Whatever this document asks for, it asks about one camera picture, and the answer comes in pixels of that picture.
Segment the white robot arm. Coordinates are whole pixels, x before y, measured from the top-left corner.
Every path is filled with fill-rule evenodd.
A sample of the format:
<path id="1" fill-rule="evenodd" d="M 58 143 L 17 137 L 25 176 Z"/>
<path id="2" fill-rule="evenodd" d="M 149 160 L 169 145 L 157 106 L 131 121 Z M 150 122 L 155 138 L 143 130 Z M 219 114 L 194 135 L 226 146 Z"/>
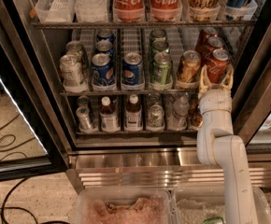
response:
<path id="1" fill-rule="evenodd" d="M 229 66 L 221 84 L 214 85 L 207 67 L 201 70 L 198 99 L 203 122 L 197 133 L 197 157 L 223 170 L 226 224 L 258 224 L 246 148 L 232 123 L 233 72 Z"/>

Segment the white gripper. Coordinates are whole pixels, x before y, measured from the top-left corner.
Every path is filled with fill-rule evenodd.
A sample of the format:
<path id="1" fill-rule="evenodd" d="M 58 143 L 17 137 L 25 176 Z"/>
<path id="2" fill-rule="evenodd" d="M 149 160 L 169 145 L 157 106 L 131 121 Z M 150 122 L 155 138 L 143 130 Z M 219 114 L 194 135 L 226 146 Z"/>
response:
<path id="1" fill-rule="evenodd" d="M 200 98 L 199 108 L 202 115 L 210 111 L 232 111 L 232 98 L 230 91 L 234 83 L 234 68 L 231 64 L 226 66 L 220 89 L 211 90 L 211 82 L 207 75 L 207 66 L 201 69 L 199 80 Z"/>

